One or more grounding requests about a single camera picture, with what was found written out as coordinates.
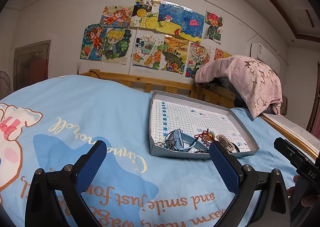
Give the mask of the person's right hand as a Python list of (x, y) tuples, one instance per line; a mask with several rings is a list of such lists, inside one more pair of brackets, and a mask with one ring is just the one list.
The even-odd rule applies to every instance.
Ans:
[[(295, 189), (297, 187), (297, 181), (299, 179), (303, 179), (300, 175), (296, 175), (293, 177), (293, 182), (295, 183), (295, 186), (292, 186), (290, 188), (287, 189), (287, 196), (289, 199), (289, 205), (292, 204), (292, 198), (293, 198), (293, 194), (295, 193)], [(303, 207), (314, 207), (314, 205), (316, 204), (317, 200), (319, 199), (319, 196), (317, 194), (311, 194), (309, 196), (305, 196), (301, 199), (301, 205)]]

